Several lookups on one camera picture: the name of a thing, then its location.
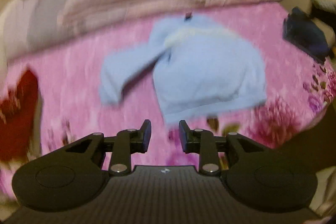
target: ribbed black surface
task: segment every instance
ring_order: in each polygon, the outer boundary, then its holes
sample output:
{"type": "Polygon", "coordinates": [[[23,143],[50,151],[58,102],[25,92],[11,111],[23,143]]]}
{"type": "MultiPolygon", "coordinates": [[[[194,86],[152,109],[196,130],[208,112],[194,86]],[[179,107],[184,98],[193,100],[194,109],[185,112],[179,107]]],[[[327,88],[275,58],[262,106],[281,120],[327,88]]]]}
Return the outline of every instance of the ribbed black surface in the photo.
{"type": "Polygon", "coordinates": [[[231,197],[217,178],[198,175],[192,166],[167,168],[138,166],[129,176],[110,179],[82,207],[60,213],[21,208],[5,224],[302,224],[316,218],[308,209],[258,212],[231,197]]]}

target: dark blue garment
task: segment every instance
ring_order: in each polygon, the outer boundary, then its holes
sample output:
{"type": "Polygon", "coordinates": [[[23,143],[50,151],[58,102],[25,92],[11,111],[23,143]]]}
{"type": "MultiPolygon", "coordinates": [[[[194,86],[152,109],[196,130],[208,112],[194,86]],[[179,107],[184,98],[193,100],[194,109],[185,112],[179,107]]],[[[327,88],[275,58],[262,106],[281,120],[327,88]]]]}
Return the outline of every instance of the dark blue garment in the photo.
{"type": "Polygon", "coordinates": [[[329,55],[330,49],[324,33],[298,7],[283,21],[283,38],[320,64],[324,64],[329,55]]]}

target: screw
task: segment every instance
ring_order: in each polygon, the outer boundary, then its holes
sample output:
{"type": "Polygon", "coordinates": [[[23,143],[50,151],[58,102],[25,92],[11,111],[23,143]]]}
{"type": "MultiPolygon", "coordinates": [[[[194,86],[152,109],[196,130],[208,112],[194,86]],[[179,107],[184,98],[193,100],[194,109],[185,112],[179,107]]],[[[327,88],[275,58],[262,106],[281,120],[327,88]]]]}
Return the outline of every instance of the screw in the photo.
{"type": "Polygon", "coordinates": [[[124,164],[114,164],[111,166],[111,171],[116,173],[122,173],[127,170],[127,166],[124,164]]]}
{"type": "Polygon", "coordinates": [[[202,169],[207,173],[213,173],[219,170],[219,166],[216,164],[204,164],[202,169]]]}

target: red garment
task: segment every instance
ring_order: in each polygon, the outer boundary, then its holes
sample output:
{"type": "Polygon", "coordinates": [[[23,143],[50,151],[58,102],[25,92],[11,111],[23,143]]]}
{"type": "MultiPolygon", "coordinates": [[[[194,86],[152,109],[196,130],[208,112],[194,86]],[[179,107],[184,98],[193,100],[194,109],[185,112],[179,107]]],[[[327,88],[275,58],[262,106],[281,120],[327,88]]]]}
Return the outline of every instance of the red garment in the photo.
{"type": "Polygon", "coordinates": [[[0,101],[0,161],[26,157],[38,100],[38,81],[28,69],[16,90],[8,91],[8,98],[0,101]]]}

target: pink bed sheet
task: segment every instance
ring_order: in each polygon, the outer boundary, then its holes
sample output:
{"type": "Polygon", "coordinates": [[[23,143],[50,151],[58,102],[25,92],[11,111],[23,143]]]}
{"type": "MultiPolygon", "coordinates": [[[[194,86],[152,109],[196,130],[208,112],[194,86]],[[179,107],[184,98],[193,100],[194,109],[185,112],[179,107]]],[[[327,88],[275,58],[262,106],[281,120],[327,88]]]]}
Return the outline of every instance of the pink bed sheet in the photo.
{"type": "MultiPolygon", "coordinates": [[[[223,128],[239,124],[239,133],[269,147],[277,147],[321,116],[336,95],[336,74],[331,65],[318,65],[282,39],[287,12],[278,3],[199,10],[241,34],[260,50],[266,64],[267,102],[264,106],[219,114],[223,128]]],[[[198,165],[197,155],[182,152],[175,128],[161,117],[152,75],[146,75],[118,106],[103,106],[98,95],[100,69],[112,52],[145,43],[154,16],[112,26],[71,43],[16,60],[10,65],[8,85],[14,85],[26,66],[39,78],[44,98],[41,123],[43,154],[60,148],[65,135],[72,140],[93,132],[115,136],[126,128],[152,122],[146,154],[132,155],[136,165],[198,165]]],[[[206,117],[187,121],[191,128],[209,128],[206,117]]],[[[2,188],[11,197],[11,173],[2,170],[2,188]]]]}

